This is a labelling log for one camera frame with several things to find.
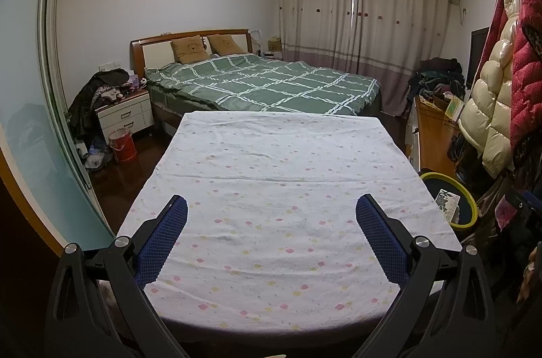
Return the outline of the small printed carton box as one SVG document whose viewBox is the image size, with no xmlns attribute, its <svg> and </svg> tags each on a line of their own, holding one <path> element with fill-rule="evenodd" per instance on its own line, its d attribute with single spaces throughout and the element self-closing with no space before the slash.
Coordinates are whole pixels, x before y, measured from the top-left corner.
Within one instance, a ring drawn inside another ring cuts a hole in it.
<svg viewBox="0 0 542 358">
<path fill-rule="evenodd" d="M 444 213 L 448 223 L 458 223 L 460 217 L 460 199 L 461 196 L 445 189 L 440 189 L 436 195 L 435 203 L 441 212 Z"/>
</svg>

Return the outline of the yellow rim trash bin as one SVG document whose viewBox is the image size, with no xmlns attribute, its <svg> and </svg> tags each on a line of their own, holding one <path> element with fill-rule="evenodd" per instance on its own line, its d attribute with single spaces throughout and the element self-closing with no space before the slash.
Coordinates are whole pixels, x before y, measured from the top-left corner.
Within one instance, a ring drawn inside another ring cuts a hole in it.
<svg viewBox="0 0 542 358">
<path fill-rule="evenodd" d="M 423 173 L 421 179 L 454 231 L 466 231 L 475 225 L 478 207 L 466 187 L 438 172 Z"/>
</svg>

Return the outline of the white floral tablecloth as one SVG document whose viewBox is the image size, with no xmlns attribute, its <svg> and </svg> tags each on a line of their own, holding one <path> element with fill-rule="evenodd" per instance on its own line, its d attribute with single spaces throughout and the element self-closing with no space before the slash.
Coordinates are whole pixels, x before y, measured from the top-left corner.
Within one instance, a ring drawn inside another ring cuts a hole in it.
<svg viewBox="0 0 542 358">
<path fill-rule="evenodd" d="M 120 226 L 133 234 L 172 196 L 188 219 L 145 291 L 164 319 L 241 334 L 338 330 L 382 317 L 391 284 L 356 222 L 373 196 L 413 235 L 457 236 L 379 120 L 193 112 Z"/>
</svg>

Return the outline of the red bucket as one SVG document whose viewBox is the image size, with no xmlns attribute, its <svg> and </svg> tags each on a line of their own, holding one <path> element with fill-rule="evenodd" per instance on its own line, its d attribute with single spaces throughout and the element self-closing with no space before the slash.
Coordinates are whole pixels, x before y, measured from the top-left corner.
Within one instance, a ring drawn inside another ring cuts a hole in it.
<svg viewBox="0 0 542 358">
<path fill-rule="evenodd" d="M 137 150 L 130 129 L 121 128 L 114 130 L 108 135 L 107 140 L 119 164 L 127 164 L 136 158 Z"/>
</svg>

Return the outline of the white nightstand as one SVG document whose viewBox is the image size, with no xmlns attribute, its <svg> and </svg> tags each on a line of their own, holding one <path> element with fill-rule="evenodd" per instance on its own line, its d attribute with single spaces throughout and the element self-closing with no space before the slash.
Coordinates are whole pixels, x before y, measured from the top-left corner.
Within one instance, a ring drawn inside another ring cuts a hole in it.
<svg viewBox="0 0 542 358">
<path fill-rule="evenodd" d="M 119 102 L 98 108 L 96 114 L 106 142 L 116 130 L 137 133 L 154 125 L 150 94 L 146 89 L 138 89 Z"/>
</svg>

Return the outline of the wooden low cabinet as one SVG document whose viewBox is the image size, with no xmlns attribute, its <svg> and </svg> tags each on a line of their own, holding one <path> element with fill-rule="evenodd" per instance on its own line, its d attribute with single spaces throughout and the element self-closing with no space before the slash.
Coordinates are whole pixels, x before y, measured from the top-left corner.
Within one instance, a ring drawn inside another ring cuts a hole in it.
<svg viewBox="0 0 542 358">
<path fill-rule="evenodd" d="M 419 97 L 414 99 L 417 120 L 419 168 L 456 177 L 456 166 L 447 151 L 458 136 L 458 125 L 441 109 Z"/>
</svg>

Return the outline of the cream puffer jacket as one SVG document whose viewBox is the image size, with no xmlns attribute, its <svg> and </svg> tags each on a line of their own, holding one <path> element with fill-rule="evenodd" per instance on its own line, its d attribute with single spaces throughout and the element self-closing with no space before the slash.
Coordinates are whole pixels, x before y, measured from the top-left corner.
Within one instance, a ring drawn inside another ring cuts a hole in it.
<svg viewBox="0 0 542 358">
<path fill-rule="evenodd" d="M 506 23 L 458 120 L 463 136 L 478 151 L 493 178 L 512 165 L 512 61 L 521 3 L 503 0 Z"/>
</svg>

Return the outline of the dark clothes on nightstand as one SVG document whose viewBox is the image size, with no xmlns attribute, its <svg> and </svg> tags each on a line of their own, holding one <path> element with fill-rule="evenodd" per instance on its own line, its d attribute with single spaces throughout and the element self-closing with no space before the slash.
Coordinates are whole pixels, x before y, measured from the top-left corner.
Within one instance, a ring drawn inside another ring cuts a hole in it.
<svg viewBox="0 0 542 358">
<path fill-rule="evenodd" d="M 95 73 L 75 96 L 68 109 L 67 121 L 72 137 L 90 147 L 103 140 L 97 110 L 119 101 L 139 88 L 139 80 L 119 68 Z"/>
</svg>

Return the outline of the sliding glass wardrobe door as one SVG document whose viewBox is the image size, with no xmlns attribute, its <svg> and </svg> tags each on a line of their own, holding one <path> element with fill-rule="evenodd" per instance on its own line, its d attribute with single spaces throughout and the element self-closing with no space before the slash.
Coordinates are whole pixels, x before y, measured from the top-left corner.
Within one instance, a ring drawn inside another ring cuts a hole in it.
<svg viewBox="0 0 542 358">
<path fill-rule="evenodd" d="M 1 0 L 1 178 L 54 253 L 102 248 L 112 231 L 76 177 L 46 81 L 46 3 Z"/>
</svg>

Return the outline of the wooden bed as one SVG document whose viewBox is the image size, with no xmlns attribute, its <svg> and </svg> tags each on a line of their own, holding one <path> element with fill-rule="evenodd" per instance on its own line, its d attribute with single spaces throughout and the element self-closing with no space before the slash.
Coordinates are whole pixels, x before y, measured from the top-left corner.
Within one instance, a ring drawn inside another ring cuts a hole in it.
<svg viewBox="0 0 542 358">
<path fill-rule="evenodd" d="M 165 33 L 130 44 L 138 77 L 162 124 L 177 127 L 194 111 L 256 111 L 376 117 L 379 83 L 304 61 L 253 52 L 247 29 Z"/>
</svg>

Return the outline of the green plaid duvet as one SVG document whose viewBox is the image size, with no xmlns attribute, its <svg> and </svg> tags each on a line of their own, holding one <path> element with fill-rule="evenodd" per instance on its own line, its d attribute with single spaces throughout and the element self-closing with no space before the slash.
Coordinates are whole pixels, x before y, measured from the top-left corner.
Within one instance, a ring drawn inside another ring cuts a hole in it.
<svg viewBox="0 0 542 358">
<path fill-rule="evenodd" d="M 363 116 L 379 110 L 379 83 L 303 61 L 215 55 L 195 64 L 147 68 L 151 100 L 180 113 L 203 110 Z"/>
</svg>

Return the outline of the left brown pillow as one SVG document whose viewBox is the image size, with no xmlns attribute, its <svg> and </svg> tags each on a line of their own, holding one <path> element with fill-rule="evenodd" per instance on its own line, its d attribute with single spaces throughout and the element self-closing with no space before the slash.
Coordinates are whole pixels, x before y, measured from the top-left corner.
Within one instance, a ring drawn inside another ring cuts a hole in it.
<svg viewBox="0 0 542 358">
<path fill-rule="evenodd" d="M 172 40 L 171 47 L 174 60 L 180 64 L 195 64 L 210 58 L 199 35 Z"/>
</svg>

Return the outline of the brown pillow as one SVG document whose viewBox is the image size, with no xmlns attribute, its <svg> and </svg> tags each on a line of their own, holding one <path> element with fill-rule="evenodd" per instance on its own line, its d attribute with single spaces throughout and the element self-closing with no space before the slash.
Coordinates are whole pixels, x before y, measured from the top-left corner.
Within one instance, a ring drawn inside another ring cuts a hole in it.
<svg viewBox="0 0 542 358">
<path fill-rule="evenodd" d="M 207 37 L 212 51 L 217 55 L 242 55 L 244 49 L 235 42 L 230 34 L 213 34 Z"/>
<path fill-rule="evenodd" d="M 172 40 L 171 47 L 174 60 L 180 64 L 195 64 L 210 58 L 199 35 Z"/>
</svg>

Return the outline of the right brown pillow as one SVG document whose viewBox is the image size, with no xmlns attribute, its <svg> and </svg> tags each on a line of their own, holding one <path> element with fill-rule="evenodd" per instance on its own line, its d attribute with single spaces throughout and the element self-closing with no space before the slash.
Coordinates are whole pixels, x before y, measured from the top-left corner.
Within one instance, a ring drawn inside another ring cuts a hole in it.
<svg viewBox="0 0 542 358">
<path fill-rule="evenodd" d="M 230 34 L 213 34 L 207 37 L 212 51 L 217 55 L 242 55 L 244 49 L 235 42 Z"/>
</svg>

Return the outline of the black television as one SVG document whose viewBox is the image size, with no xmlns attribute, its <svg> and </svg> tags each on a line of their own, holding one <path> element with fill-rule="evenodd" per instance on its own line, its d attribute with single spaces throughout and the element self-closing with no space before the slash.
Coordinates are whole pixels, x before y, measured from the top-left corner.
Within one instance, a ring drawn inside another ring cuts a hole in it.
<svg viewBox="0 0 542 358">
<path fill-rule="evenodd" d="M 486 27 L 475 29 L 470 35 L 470 56 L 468 57 L 466 78 L 467 89 L 471 89 L 474 84 L 488 33 L 489 27 Z"/>
</svg>

